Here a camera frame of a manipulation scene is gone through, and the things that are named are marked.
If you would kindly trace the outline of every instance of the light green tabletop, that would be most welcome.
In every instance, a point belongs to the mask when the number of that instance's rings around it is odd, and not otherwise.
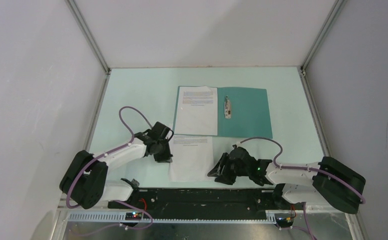
[[[281,163],[321,161],[323,152],[295,67],[209,67],[209,68],[129,68],[113,69],[101,106],[89,151],[109,150],[130,139],[119,119],[122,106],[140,110],[154,125],[171,127],[178,86],[247,87],[267,89],[273,139],[284,147]],[[126,109],[123,118],[137,132],[148,125],[135,111]],[[242,138],[213,138],[215,163],[222,153]],[[252,140],[242,145],[256,159],[272,159],[279,148],[271,142]],[[110,179],[136,179],[144,188],[257,188],[248,177],[237,177],[228,186],[213,181],[171,182],[169,163],[156,163],[152,156],[134,160],[115,170]]]

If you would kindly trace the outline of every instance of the purple cable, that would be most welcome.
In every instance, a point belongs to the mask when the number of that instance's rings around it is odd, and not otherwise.
[[[76,178],[74,179],[74,181],[72,182],[72,184],[70,185],[70,188],[69,188],[69,191],[67,192],[67,198],[66,198],[66,205],[68,208],[70,209],[75,209],[77,208],[79,205],[70,205],[70,196],[72,195],[72,192],[73,192],[73,189],[77,183],[77,181],[80,179],[80,177],[82,177],[83,173],[86,171],[86,169],[89,168],[90,165],[92,165],[96,160],[100,159],[100,158],[103,158],[105,154],[111,154],[111,153],[114,153],[115,151],[118,151],[120,149],[123,149],[125,147],[128,146],[128,144],[131,144],[133,142],[133,140],[135,139],[135,134],[133,133],[133,131],[130,129],[130,127],[125,123],[125,121],[123,120],[122,118],[122,110],[123,109],[133,109],[135,111],[137,111],[144,119],[145,121],[147,122],[147,124],[150,126],[150,128],[152,128],[152,125],[151,123],[147,120],[147,118],[139,111],[137,110],[136,108],[132,107],[132,106],[124,106],[122,107],[120,110],[119,110],[119,117],[120,117],[120,121],[122,121],[123,125],[129,130],[130,132],[130,135],[131,135],[131,138],[129,140],[128,143],[125,143],[121,146],[118,146],[114,149],[111,149],[109,150],[108,152],[105,152],[103,154],[100,154],[98,156],[96,156],[94,159],[90,160],[81,170],[80,172],[77,174]]]
[[[309,231],[308,231],[307,229],[305,229],[305,228],[303,228],[303,227],[300,227],[300,226],[293,226],[292,229],[298,229],[298,230],[301,230],[301,231],[303,231],[303,232],[309,234]],[[317,238],[316,238],[314,235],[312,235],[312,237],[313,237],[313,238],[312,238],[313,240],[317,240]]]
[[[118,151],[118,150],[120,150],[120,149],[123,149],[123,148],[127,147],[129,143],[132,143],[133,140],[135,139],[135,134],[133,133],[132,129],[130,129],[130,127],[125,123],[125,121],[124,121],[123,118],[122,118],[122,110],[123,110],[123,109],[133,109],[133,110],[135,110],[136,112],[138,112],[138,113],[144,118],[144,120],[147,122],[148,126],[149,126],[150,128],[152,128],[151,123],[147,120],[147,118],[146,118],[139,110],[137,110],[136,108],[134,108],[134,107],[132,107],[132,106],[124,106],[124,107],[122,107],[122,108],[119,110],[120,121],[121,121],[121,122],[123,123],[123,125],[129,130],[129,132],[130,132],[130,134],[131,134],[131,139],[130,139],[129,142],[126,143],[126,144],[123,144],[123,145],[118,146],[118,147],[116,147],[116,148],[114,148],[114,149],[111,149],[111,150],[109,150],[109,151],[107,151],[107,152],[105,152],[105,153],[103,153],[103,154],[98,155],[98,156],[95,157],[94,159],[90,160],[90,161],[89,161],[89,162],[88,162],[88,163],[80,170],[80,172],[77,174],[76,178],[74,179],[74,181],[73,181],[72,184],[70,185],[69,191],[67,192],[66,205],[67,205],[68,208],[70,208],[70,209],[75,209],[75,208],[77,208],[77,207],[79,206],[78,204],[77,204],[77,205],[70,205],[70,196],[72,195],[73,189],[74,189],[74,187],[75,187],[77,181],[80,179],[80,177],[81,177],[81,176],[83,175],[83,173],[86,171],[86,169],[87,169],[90,165],[92,165],[96,160],[98,160],[98,159],[104,157],[105,154],[111,154],[111,153],[113,153],[113,152],[115,152],[115,151]],[[143,214],[147,215],[147,216],[150,218],[150,220],[151,220],[151,222],[150,222],[148,225],[146,225],[146,226],[143,226],[143,227],[131,227],[131,226],[126,226],[127,228],[129,228],[129,229],[134,229],[134,230],[142,230],[142,229],[146,229],[146,228],[150,227],[150,226],[153,224],[154,220],[153,220],[152,216],[151,216],[149,213],[147,213],[146,211],[141,210],[141,209],[139,209],[139,208],[136,208],[136,207],[134,207],[134,206],[132,206],[132,205],[130,205],[130,204],[127,204],[127,203],[125,203],[125,202],[123,202],[123,201],[120,201],[120,200],[115,200],[115,201],[118,202],[118,203],[120,203],[120,204],[122,204],[122,205],[125,205],[125,206],[127,206],[127,207],[129,207],[129,208],[131,208],[131,209],[134,209],[134,210],[137,210],[137,211],[142,212]],[[78,236],[80,236],[80,237],[85,237],[85,236],[89,236],[89,235],[92,235],[92,234],[96,234],[96,233],[98,233],[98,232],[100,232],[100,231],[102,231],[102,230],[104,230],[104,229],[107,229],[107,228],[110,228],[110,227],[114,227],[114,226],[120,226],[120,223],[113,223],[113,224],[104,226],[104,227],[102,227],[102,228],[100,228],[100,229],[98,229],[98,230],[96,230],[96,231],[94,231],[94,232],[90,232],[90,233],[86,233],[86,234],[78,234],[78,233],[74,233],[74,234],[75,234],[75,235],[78,235]]]
[[[150,222],[149,224],[147,224],[146,226],[142,226],[142,227],[126,226],[127,228],[129,228],[129,229],[134,229],[134,230],[142,230],[142,229],[147,229],[147,228],[149,228],[149,227],[154,223],[153,217],[152,217],[149,213],[147,213],[146,211],[144,211],[144,210],[142,210],[142,209],[140,209],[140,208],[134,207],[134,206],[132,206],[132,205],[130,205],[130,204],[127,204],[127,203],[125,203],[124,201],[120,201],[120,200],[114,200],[114,201],[117,202],[117,203],[120,203],[120,204],[122,204],[122,205],[125,205],[125,206],[127,206],[127,207],[129,207],[129,208],[131,208],[131,209],[133,209],[133,210],[142,212],[143,214],[147,215],[147,216],[150,218],[150,220],[151,220],[151,222]]]
[[[284,166],[284,165],[279,165],[278,162],[276,162],[276,159],[282,154],[282,151],[283,151],[283,148],[282,148],[282,145],[280,143],[278,143],[277,141],[273,140],[273,139],[270,139],[270,138],[267,138],[267,137],[261,137],[261,136],[254,136],[254,137],[250,137],[250,138],[247,138],[245,140],[242,140],[240,143],[244,143],[248,140],[252,140],[252,139],[264,139],[264,140],[268,140],[270,142],[273,142],[275,143],[276,145],[279,146],[280,148],[280,151],[278,152],[278,154],[273,158],[273,164],[277,167],[277,168],[281,168],[281,169],[296,169],[296,170],[305,170],[305,171],[314,171],[314,172],[320,172],[322,174],[325,174],[327,176],[329,176],[330,178],[333,178],[334,180],[336,180],[337,182],[341,183],[342,185],[344,185],[346,188],[350,189],[354,194],[356,194],[360,199],[361,199],[361,204],[365,204],[366,203],[366,200],[365,198],[363,197],[362,194],[360,194],[356,189],[354,189],[352,186],[350,186],[348,183],[346,183],[345,181],[343,181],[342,179],[340,179],[339,177],[327,172],[327,171],[324,171],[324,170],[320,170],[318,168],[314,168],[314,167],[310,167],[310,168],[307,168],[305,166]]]
[[[310,234],[310,237],[312,238],[312,240],[314,240],[314,235],[312,234],[312,230],[310,229],[310,226],[309,226],[309,221],[307,220],[307,215],[306,215],[306,203],[303,202],[303,215],[304,215],[304,221],[306,222],[306,227],[307,227],[307,230]]]
[[[142,227],[133,227],[133,226],[127,226],[127,225],[124,225],[122,223],[112,223],[112,224],[109,224],[109,225],[106,225],[102,228],[99,228],[93,232],[89,232],[89,233],[76,233],[76,232],[73,232],[71,231],[71,233],[75,236],[78,236],[78,237],[87,237],[87,236],[90,236],[90,235],[94,235],[96,233],[99,233],[100,231],[104,230],[104,229],[107,229],[107,228],[111,228],[111,227],[121,227],[121,226],[124,226],[125,228],[128,228],[128,229],[133,229],[133,230],[142,230],[142,229],[147,229],[149,228],[153,223],[154,223],[154,219],[153,217],[147,213],[146,211],[142,210],[142,209],[139,209],[137,207],[134,207],[130,204],[127,204],[125,203],[124,201],[120,201],[120,200],[114,200],[115,202],[117,203],[120,203],[122,205],[125,205],[133,210],[136,210],[136,211],[139,211],[139,212],[142,212],[144,215],[147,215],[149,217],[149,219],[151,220],[151,222],[149,222],[146,226],[142,226]]]

